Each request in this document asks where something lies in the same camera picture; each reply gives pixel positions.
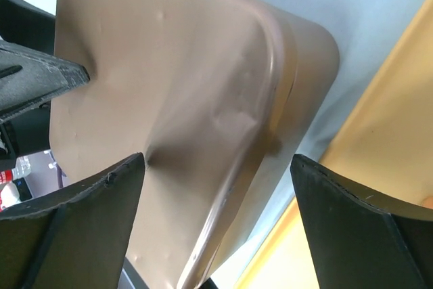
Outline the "rose gold tin lid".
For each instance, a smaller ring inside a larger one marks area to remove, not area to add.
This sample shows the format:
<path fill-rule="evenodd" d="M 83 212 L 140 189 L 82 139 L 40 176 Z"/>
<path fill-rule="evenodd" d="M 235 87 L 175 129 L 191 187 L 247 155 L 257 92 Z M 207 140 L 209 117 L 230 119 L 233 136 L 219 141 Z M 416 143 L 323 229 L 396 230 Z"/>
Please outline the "rose gold tin lid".
<path fill-rule="evenodd" d="M 293 15 L 259 0 L 57 0 L 55 54 L 90 82 L 52 101 L 69 180 L 135 152 L 127 256 L 150 288 L 197 288 L 274 138 L 294 82 Z"/>

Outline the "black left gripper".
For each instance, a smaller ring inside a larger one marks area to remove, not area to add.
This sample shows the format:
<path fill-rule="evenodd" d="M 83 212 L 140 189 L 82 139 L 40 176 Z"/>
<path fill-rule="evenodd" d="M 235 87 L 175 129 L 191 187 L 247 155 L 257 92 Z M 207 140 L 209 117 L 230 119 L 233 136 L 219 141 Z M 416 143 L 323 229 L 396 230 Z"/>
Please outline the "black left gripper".
<path fill-rule="evenodd" d="M 33 50 L 54 48 L 55 16 L 24 0 L 1 0 L 1 38 L 3 123 L 90 81 L 80 64 Z"/>

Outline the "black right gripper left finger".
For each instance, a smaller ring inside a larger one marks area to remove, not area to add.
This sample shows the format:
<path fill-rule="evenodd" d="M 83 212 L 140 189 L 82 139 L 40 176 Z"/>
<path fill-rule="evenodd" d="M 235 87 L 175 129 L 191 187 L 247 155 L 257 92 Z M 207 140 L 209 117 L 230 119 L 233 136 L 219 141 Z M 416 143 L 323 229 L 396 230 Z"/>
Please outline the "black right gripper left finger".
<path fill-rule="evenodd" d="M 117 288 L 143 154 L 1 212 L 2 288 Z"/>

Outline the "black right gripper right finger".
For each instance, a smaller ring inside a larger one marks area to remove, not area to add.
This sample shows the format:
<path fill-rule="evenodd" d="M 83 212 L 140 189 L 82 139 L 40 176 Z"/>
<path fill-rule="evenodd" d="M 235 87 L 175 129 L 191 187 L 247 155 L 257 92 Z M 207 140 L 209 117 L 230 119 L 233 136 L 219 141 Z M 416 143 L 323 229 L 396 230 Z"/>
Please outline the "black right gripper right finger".
<path fill-rule="evenodd" d="M 302 154 L 290 173 L 320 288 L 432 287 L 432 210 Z"/>

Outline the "rose gold cookie tin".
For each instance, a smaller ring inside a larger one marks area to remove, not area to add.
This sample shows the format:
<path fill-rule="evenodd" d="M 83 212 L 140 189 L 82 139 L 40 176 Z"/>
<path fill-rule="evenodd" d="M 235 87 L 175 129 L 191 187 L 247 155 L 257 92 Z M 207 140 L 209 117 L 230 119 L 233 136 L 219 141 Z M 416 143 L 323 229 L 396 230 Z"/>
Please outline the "rose gold cookie tin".
<path fill-rule="evenodd" d="M 259 228 L 269 230 L 283 210 L 282 202 L 293 197 L 294 191 L 284 173 L 339 69 L 338 46 L 324 27 L 287 12 L 281 18 L 294 37 L 294 82 L 285 99 L 273 145 L 260 164 L 208 274 L 215 272 Z"/>

